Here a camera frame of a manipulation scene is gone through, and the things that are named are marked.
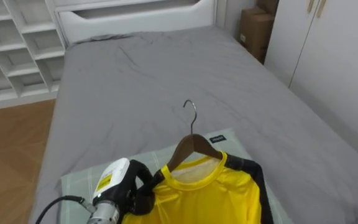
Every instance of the bed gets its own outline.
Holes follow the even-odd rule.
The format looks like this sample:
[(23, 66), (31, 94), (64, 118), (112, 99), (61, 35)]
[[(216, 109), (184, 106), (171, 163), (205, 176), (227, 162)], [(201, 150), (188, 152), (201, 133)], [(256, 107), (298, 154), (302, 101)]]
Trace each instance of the bed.
[[(232, 128), (294, 223), (358, 223), (358, 153), (207, 23), (69, 47), (30, 223), (61, 194), (61, 176), (177, 143), (193, 117), (188, 98), (195, 132)], [(65, 34), (69, 44), (77, 36)], [(44, 223), (57, 220), (53, 207)]]

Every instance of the metal hanger hook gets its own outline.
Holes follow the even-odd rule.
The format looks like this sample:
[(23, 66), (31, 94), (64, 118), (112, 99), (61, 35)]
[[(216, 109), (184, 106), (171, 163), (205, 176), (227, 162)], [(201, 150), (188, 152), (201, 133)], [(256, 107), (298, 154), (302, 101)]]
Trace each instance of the metal hanger hook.
[(195, 122), (196, 119), (197, 119), (197, 109), (196, 109), (196, 105), (195, 105), (191, 100), (186, 100), (186, 101), (185, 101), (185, 104), (183, 105), (183, 107), (186, 106), (187, 102), (190, 102), (190, 103), (193, 105), (193, 109), (194, 109), (194, 119), (193, 119), (193, 121), (191, 122), (191, 126), (190, 126), (190, 133), (193, 134), (193, 124), (194, 124), (194, 122)]

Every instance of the black cable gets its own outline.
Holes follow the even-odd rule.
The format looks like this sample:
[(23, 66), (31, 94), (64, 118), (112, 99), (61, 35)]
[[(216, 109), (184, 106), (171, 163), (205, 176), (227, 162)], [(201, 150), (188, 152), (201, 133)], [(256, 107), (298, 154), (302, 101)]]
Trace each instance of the black cable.
[(83, 197), (78, 197), (78, 196), (73, 196), (73, 195), (66, 195), (66, 196), (62, 196), (59, 198), (56, 198), (55, 200), (53, 200), (52, 202), (50, 202), (45, 208), (44, 210), (41, 212), (40, 216), (38, 217), (37, 221), (35, 222), (35, 224), (41, 224), (42, 219), (44, 218), (45, 214), (47, 213), (47, 211), (54, 206), (56, 203), (61, 202), (63, 200), (71, 200), (73, 202), (78, 202), (78, 203), (82, 203), (85, 198)]

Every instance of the wardrobe door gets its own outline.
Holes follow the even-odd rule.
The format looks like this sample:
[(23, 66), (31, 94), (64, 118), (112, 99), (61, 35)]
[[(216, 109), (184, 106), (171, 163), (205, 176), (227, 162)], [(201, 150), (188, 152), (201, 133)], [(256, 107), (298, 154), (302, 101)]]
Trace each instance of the wardrobe door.
[(319, 0), (280, 0), (265, 66), (290, 83)]
[(290, 89), (358, 151), (358, 1), (324, 2)]

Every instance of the white bed frame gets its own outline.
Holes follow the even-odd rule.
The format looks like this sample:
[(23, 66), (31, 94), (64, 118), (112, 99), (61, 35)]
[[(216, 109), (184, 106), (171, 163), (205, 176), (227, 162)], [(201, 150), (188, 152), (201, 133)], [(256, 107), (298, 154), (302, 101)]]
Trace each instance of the white bed frame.
[(223, 27), (226, 1), (113, 0), (57, 7), (55, 14), (66, 45), (71, 45), (104, 34)]

